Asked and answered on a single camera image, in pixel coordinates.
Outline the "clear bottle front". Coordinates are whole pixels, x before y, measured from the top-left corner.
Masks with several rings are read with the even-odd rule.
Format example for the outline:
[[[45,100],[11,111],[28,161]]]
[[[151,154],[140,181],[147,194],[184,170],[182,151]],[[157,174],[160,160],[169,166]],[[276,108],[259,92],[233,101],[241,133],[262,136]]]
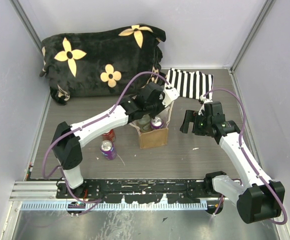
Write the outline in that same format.
[[[137,125],[141,133],[150,132],[151,129],[151,118],[148,114],[144,115],[141,119],[137,121]]]

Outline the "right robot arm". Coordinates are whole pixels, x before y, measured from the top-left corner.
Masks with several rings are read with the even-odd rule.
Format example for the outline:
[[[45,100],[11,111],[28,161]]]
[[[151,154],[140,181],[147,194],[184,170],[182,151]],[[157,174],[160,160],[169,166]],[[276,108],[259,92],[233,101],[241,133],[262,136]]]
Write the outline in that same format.
[[[219,101],[208,102],[202,111],[186,110],[182,133],[188,133],[189,124],[197,136],[209,136],[230,158],[239,174],[237,183],[217,171],[205,175],[203,190],[215,197],[221,194],[237,207],[243,222],[251,224],[279,217],[283,213],[285,188],[280,181],[273,181],[260,167],[240,136],[240,129],[233,120],[226,120]]]

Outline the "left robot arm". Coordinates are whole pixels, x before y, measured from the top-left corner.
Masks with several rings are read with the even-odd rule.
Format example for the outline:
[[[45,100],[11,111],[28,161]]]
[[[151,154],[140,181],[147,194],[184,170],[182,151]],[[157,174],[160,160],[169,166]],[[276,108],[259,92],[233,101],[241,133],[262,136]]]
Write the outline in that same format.
[[[52,140],[52,150],[67,180],[67,192],[73,198],[80,198],[85,192],[80,170],[83,147],[102,134],[139,120],[145,115],[152,118],[157,116],[177,96],[166,85],[160,86],[151,82],[138,93],[119,99],[118,104],[88,120],[72,125],[60,123]]]

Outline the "cat print canvas bag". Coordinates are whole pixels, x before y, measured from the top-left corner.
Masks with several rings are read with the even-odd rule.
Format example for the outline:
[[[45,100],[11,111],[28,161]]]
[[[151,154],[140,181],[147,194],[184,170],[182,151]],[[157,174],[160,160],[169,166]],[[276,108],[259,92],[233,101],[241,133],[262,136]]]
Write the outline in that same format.
[[[160,129],[152,129],[149,125],[148,132],[142,132],[138,122],[135,120],[130,125],[136,129],[139,136],[139,146],[141,149],[151,149],[165,146],[167,144],[169,129],[168,125],[171,120],[171,113],[174,103],[163,110],[158,116],[162,119],[163,125]]]

